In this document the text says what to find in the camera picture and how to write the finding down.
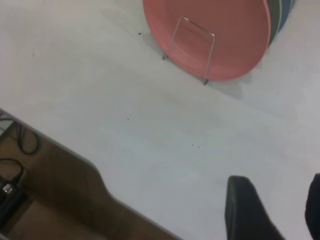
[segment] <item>wooden floor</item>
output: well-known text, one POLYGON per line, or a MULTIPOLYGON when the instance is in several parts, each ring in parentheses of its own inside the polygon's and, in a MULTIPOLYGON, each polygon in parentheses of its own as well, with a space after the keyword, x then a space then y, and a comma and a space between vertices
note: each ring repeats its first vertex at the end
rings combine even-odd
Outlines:
MULTIPOLYGON (((34 156, 19 151, 14 127, 0 139, 0 158, 23 163, 22 188, 32 203, 8 227, 10 240, 175 240, 166 231, 116 202, 106 191, 94 167, 41 138, 34 156)), ((30 132, 25 147, 35 144, 30 132)), ((0 165, 0 174, 12 178, 17 166, 0 165)))

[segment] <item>black cable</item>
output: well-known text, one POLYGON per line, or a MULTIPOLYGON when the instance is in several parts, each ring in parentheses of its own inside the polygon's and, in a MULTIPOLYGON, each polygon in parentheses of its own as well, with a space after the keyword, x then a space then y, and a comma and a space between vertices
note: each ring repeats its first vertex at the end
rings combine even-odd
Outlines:
MULTIPOLYGON (((15 121, 13 120, 12 118, 9 118, 9 117, 4 117, 4 118, 0 118, 0 121, 15 121)), ((39 136, 34 133, 33 131, 31 131, 34 135, 34 138, 35 138, 35 148, 31 151, 27 151, 24 149, 24 138, 25 138, 25 131, 24 131, 24 127, 19 124, 19 123, 16 123, 16 144, 18 145, 20 151, 25 154, 25 155, 34 155, 36 154, 39 149, 40 149, 40 139, 39 139, 39 136)))
POLYGON ((14 178, 12 178, 12 180, 10 181, 11 184, 17 185, 20 182, 22 175, 24 174, 24 169, 25 169, 24 166, 21 164, 21 162, 19 162, 18 160, 15 160, 13 158, 8 158, 8 157, 0 158, 0 162, 3 162, 3 161, 14 162, 20 166, 20 172, 14 178))

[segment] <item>black object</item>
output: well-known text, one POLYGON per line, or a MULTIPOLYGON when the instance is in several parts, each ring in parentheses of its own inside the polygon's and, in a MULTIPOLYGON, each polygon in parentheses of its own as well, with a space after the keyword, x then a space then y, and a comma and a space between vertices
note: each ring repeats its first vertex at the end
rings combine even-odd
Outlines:
POLYGON ((284 240, 246 177, 229 177, 224 217, 228 240, 284 240))
POLYGON ((27 198, 17 185, 0 176, 0 230, 27 198))
POLYGON ((310 185, 304 215, 312 238, 320 240, 320 173, 314 176, 310 185))

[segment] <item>white table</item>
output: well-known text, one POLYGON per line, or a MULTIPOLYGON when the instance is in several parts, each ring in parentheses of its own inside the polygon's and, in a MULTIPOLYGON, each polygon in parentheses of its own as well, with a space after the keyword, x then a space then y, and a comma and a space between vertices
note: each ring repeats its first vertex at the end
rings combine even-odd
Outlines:
POLYGON ((203 86, 162 60, 142 0, 0 0, 0 108, 185 240, 226 239, 230 175, 251 179, 287 239, 311 239, 319 12, 320 1, 298 1, 251 73, 203 86))

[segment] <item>plate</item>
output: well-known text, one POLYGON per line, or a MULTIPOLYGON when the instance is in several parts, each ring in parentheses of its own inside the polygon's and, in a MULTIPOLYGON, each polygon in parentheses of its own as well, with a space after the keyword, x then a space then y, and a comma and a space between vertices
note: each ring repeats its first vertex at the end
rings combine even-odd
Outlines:
POLYGON ((282 18, 282 0, 267 0, 267 2, 271 18, 271 33, 269 40, 270 45, 280 29, 280 22, 282 18))
MULTIPOLYGON (((230 80, 250 72, 269 44, 271 20, 267 0, 143 0, 149 28, 166 53, 180 16, 215 35, 207 77, 230 80)), ((204 78, 213 38, 182 19, 169 58, 204 78)))
POLYGON ((293 1, 292 0, 281 0, 281 2, 282 2, 282 15, 281 15, 279 31, 284 27, 284 25, 289 17, 293 1))

